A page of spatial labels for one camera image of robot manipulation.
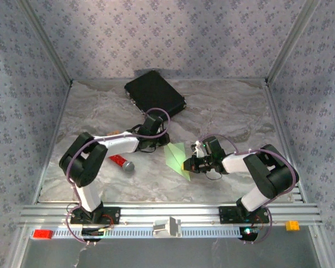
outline floral wallpaper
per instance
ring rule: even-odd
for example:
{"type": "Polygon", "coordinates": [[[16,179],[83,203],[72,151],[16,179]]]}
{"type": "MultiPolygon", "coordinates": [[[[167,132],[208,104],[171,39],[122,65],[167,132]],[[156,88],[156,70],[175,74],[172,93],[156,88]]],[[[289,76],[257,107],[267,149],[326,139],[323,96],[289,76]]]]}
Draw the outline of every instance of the floral wallpaper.
{"type": "Polygon", "coordinates": [[[30,204],[67,86],[15,1],[0,1],[0,267],[30,204]]]}
{"type": "Polygon", "coordinates": [[[304,0],[30,0],[73,79],[261,78],[304,0]]]}
{"type": "Polygon", "coordinates": [[[272,92],[335,254],[335,0],[317,8],[272,92]]]}

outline metal frame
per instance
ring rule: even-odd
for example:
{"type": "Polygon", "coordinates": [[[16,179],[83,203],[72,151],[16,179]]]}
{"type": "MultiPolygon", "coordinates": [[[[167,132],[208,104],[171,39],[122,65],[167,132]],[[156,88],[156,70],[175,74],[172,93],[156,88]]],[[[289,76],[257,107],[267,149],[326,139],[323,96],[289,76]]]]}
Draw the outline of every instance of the metal frame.
{"type": "Polygon", "coordinates": [[[51,155],[52,155],[52,152],[54,150],[54,146],[55,146],[55,142],[56,142],[56,139],[57,139],[58,131],[60,129],[60,125],[61,125],[61,121],[62,121],[62,116],[63,116],[63,113],[65,111],[65,107],[66,107],[66,103],[67,103],[70,91],[71,91],[71,85],[69,86],[69,88],[67,90],[67,93],[65,94],[65,97],[63,99],[62,107],[61,107],[61,110],[60,110],[60,113],[59,113],[59,116],[58,116],[58,119],[57,119],[57,122],[56,122],[56,127],[55,127],[55,130],[54,130],[51,142],[50,142],[48,153],[46,155],[45,162],[44,162],[44,165],[43,165],[41,173],[40,173],[39,182],[37,183],[35,195],[33,196],[33,199],[32,199],[31,204],[33,204],[33,205],[39,203],[39,197],[40,197],[40,192],[42,190],[42,184],[44,182],[44,177],[46,175],[47,168],[48,168],[49,163],[50,163],[51,155]]]}
{"type": "Polygon", "coordinates": [[[17,0],[17,4],[19,5],[25,17],[27,18],[29,24],[32,26],[32,29],[35,32],[36,37],[40,40],[42,47],[46,51],[52,64],[56,67],[56,70],[60,75],[60,77],[62,78],[63,82],[66,85],[69,85],[71,78],[64,64],[62,63],[60,56],[57,54],[49,36],[45,32],[45,29],[43,28],[38,16],[36,15],[34,9],[32,8],[30,1],[17,0]]]}
{"type": "Polygon", "coordinates": [[[268,85],[272,84],[281,68],[284,66],[290,53],[292,52],[299,37],[304,32],[309,20],[311,19],[316,7],[319,5],[320,0],[306,0],[301,8],[298,17],[296,18],[293,27],[291,28],[283,47],[281,48],[278,56],[276,57],[273,66],[267,75],[268,85]]]}
{"type": "MultiPolygon", "coordinates": [[[[300,173],[300,170],[296,166],[293,153],[291,152],[291,149],[288,145],[286,139],[288,137],[288,132],[284,129],[283,124],[281,123],[280,119],[281,115],[278,109],[276,108],[276,104],[271,94],[270,88],[267,86],[266,83],[264,84],[263,88],[266,94],[268,105],[271,109],[271,115],[273,118],[274,125],[276,126],[277,135],[282,145],[283,154],[288,160],[288,162],[290,162],[292,166],[296,169],[296,172],[298,172],[299,175],[302,175],[303,173],[300,173]]],[[[298,187],[300,189],[300,194],[301,197],[303,198],[303,201],[308,203],[308,197],[302,182],[303,178],[300,178],[300,181],[298,182],[298,187]]],[[[321,267],[335,267],[335,257],[326,235],[325,226],[324,225],[318,227],[309,226],[309,230],[310,234],[312,235],[314,247],[317,252],[321,267]]]]}
{"type": "MultiPolygon", "coordinates": [[[[280,122],[279,111],[276,109],[272,94],[261,79],[261,84],[264,89],[267,103],[271,109],[272,119],[276,126],[277,136],[280,140],[283,154],[287,160],[295,164],[293,155],[288,147],[285,130],[280,122]]],[[[58,125],[52,138],[50,153],[47,156],[49,161],[54,142],[58,133],[59,122],[64,111],[64,106],[60,112],[58,125]]],[[[40,176],[40,184],[37,188],[35,198],[32,205],[22,208],[21,219],[19,222],[20,228],[16,233],[16,240],[12,245],[12,256],[8,258],[10,263],[6,267],[19,267],[27,246],[27,242],[32,237],[32,232],[35,228],[48,228],[55,231],[54,239],[73,239],[68,235],[68,230],[64,225],[64,219],[67,214],[66,208],[69,203],[38,203],[41,183],[45,176],[46,165],[40,176]]],[[[293,203],[274,203],[270,204],[269,208],[273,216],[274,226],[283,226],[286,221],[298,221],[301,226],[309,226],[310,234],[312,235],[315,250],[318,255],[318,260],[321,267],[335,267],[335,259],[326,238],[325,228],[319,214],[319,209],[316,204],[307,203],[307,195],[301,182],[293,189],[295,202],[293,203]]],[[[231,230],[242,224],[219,224],[218,207],[220,205],[235,205],[232,203],[204,203],[204,204],[189,204],[189,203],[109,203],[106,206],[119,206],[121,210],[121,221],[119,225],[114,227],[114,230],[119,232],[114,238],[126,238],[126,232],[136,231],[151,231],[153,222],[156,220],[167,219],[174,217],[181,220],[181,228],[185,231],[188,228],[194,228],[202,233],[215,230],[220,232],[218,235],[223,237],[223,232],[231,230]]],[[[72,225],[72,229],[79,234],[81,227],[72,225]]],[[[136,235],[135,238],[149,238],[136,235]]]]}
{"type": "MultiPolygon", "coordinates": [[[[22,214],[13,243],[10,263],[6,267],[20,267],[28,240],[35,228],[54,231],[53,239],[73,239],[68,235],[64,219],[70,203],[28,205],[22,214]]],[[[114,227],[115,233],[106,232],[104,238],[151,238],[153,222],[168,219],[170,216],[181,220],[183,238],[195,237],[239,237],[237,228],[245,224],[219,224],[218,207],[235,206],[232,203],[184,204],[184,203],[110,203],[106,206],[121,207],[120,224],[114,227]]],[[[298,221],[301,226],[313,226],[316,230],[322,224],[316,204],[270,204],[273,225],[283,226],[286,221],[298,221]]],[[[81,227],[71,226],[75,234],[81,227]]]]}

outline black briefcase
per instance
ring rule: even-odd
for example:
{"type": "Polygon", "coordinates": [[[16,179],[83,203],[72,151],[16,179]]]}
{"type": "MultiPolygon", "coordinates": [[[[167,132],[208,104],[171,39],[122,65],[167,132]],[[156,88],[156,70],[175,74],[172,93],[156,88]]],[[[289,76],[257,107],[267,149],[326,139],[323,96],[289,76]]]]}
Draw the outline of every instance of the black briefcase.
{"type": "MultiPolygon", "coordinates": [[[[132,102],[143,113],[151,108],[161,108],[170,117],[181,112],[186,107],[186,101],[157,71],[150,71],[127,83],[125,90],[132,102]]],[[[152,111],[164,121],[166,115],[160,111],[152,111]]]]}

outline red marker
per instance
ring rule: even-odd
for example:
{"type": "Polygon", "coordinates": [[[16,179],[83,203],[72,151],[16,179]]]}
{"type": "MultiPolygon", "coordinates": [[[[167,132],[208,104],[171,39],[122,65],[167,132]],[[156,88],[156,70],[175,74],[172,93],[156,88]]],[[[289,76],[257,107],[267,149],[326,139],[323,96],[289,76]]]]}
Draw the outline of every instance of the red marker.
{"type": "Polygon", "coordinates": [[[132,172],[135,168],[134,163],[126,160],[124,157],[120,155],[112,155],[109,157],[113,162],[122,167],[122,169],[126,172],[132,172]]]}

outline red block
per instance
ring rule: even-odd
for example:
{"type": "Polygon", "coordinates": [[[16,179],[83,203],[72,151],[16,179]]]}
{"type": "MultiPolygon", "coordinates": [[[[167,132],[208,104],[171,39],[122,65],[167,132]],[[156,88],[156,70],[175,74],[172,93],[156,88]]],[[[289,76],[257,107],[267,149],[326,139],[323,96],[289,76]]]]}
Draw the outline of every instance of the red block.
{"type": "Polygon", "coordinates": [[[36,239],[51,239],[53,234],[54,231],[52,230],[36,229],[32,237],[36,239]]]}

